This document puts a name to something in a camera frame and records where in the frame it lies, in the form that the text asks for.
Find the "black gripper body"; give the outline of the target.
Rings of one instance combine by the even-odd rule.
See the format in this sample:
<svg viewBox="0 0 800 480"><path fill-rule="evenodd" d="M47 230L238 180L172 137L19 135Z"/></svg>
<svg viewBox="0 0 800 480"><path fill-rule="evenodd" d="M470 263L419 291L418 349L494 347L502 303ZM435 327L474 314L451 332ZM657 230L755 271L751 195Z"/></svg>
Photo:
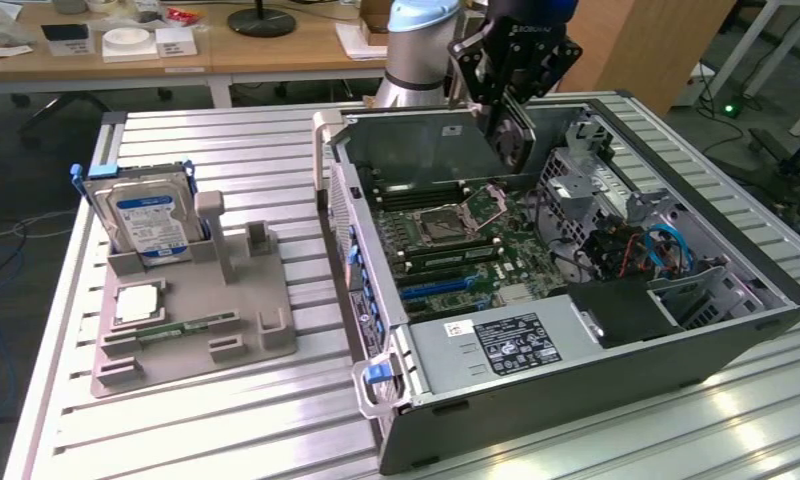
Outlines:
<svg viewBox="0 0 800 480"><path fill-rule="evenodd" d="M538 41L561 40L569 37L567 24L578 8L577 1L491 1L487 20L505 19L505 46L498 65L505 91L507 92L515 53L523 46Z"/></svg>

